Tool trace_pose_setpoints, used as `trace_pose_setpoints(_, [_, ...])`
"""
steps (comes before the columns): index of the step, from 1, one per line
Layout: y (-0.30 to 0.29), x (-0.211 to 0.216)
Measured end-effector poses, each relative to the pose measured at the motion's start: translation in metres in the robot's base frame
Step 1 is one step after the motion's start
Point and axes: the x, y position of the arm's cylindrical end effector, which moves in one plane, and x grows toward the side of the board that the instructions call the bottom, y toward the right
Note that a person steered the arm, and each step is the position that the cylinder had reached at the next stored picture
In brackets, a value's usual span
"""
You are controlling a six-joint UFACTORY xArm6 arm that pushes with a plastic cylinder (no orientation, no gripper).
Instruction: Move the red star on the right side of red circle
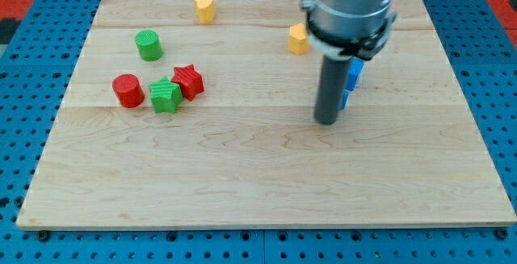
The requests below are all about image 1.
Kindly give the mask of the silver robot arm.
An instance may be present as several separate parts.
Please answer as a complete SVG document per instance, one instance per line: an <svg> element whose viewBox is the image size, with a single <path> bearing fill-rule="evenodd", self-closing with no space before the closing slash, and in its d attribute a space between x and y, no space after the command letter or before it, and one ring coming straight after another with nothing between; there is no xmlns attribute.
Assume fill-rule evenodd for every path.
<svg viewBox="0 0 517 264"><path fill-rule="evenodd" d="M334 124L351 61L370 61L387 44L397 17L392 0L301 0L309 44L322 54L314 119Z"/></svg>

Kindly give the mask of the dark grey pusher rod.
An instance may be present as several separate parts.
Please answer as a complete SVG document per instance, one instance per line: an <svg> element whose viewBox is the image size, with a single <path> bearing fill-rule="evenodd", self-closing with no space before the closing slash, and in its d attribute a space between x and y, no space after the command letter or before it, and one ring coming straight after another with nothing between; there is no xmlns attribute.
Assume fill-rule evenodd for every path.
<svg viewBox="0 0 517 264"><path fill-rule="evenodd" d="M343 100L351 59L338 61L323 57L314 119L323 125L334 124Z"/></svg>

